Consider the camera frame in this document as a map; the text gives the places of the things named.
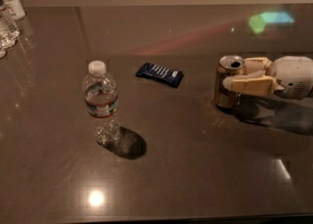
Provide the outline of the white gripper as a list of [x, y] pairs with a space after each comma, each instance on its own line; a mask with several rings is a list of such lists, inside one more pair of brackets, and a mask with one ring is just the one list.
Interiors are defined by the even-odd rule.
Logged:
[[[246, 77], [253, 74], [261, 76]], [[301, 100], [313, 94], [313, 60], [285, 56], [272, 63], [267, 57], [246, 58], [245, 75], [226, 77], [222, 84], [229, 91], [245, 95], [265, 97], [275, 93], [284, 99]]]

